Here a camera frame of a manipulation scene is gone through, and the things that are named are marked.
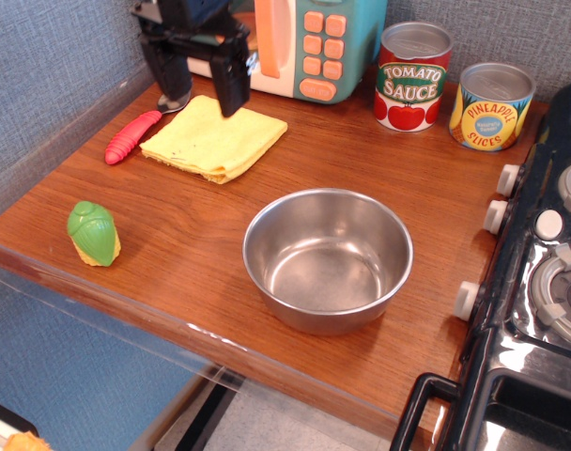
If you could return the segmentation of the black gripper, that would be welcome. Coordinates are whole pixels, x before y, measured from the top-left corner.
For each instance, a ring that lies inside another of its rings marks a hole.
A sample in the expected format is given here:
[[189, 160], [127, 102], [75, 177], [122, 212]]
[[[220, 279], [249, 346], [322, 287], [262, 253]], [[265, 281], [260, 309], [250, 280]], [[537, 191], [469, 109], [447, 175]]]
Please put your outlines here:
[[162, 93], [170, 101], [191, 94], [187, 58], [210, 60], [224, 117], [250, 99], [249, 29], [230, 13], [227, 1], [138, 1], [131, 8], [141, 27], [140, 45]]

